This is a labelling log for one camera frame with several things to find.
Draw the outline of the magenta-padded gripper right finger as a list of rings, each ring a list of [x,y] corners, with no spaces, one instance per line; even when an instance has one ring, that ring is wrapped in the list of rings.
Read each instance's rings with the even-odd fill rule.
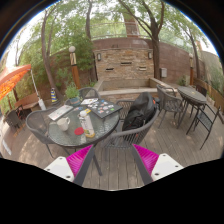
[[[166,153],[157,154],[136,144],[132,145],[131,150],[145,185],[183,169]]]

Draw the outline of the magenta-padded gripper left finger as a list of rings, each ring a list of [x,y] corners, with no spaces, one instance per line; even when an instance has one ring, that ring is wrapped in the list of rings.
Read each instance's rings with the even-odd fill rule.
[[[59,156],[45,171],[82,186],[93,157],[94,147],[89,145],[68,157]]]

